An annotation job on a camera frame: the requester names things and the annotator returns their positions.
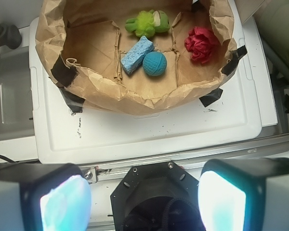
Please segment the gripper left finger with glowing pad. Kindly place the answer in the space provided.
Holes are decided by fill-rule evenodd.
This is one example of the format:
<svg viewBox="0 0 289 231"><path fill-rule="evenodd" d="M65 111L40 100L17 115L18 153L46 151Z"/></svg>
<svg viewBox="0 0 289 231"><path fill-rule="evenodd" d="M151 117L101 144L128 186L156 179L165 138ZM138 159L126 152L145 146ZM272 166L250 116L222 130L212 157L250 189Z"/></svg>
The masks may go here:
<svg viewBox="0 0 289 231"><path fill-rule="evenodd" d="M91 205L75 164L0 163L0 231L85 231Z"/></svg>

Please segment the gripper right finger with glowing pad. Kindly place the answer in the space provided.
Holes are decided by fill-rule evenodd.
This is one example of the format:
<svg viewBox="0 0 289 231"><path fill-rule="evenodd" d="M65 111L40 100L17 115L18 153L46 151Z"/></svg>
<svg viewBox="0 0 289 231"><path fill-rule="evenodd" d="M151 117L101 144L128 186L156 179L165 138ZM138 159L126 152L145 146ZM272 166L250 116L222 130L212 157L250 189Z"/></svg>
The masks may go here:
<svg viewBox="0 0 289 231"><path fill-rule="evenodd" d="M197 197L208 231L289 231L289 158L211 159Z"/></svg>

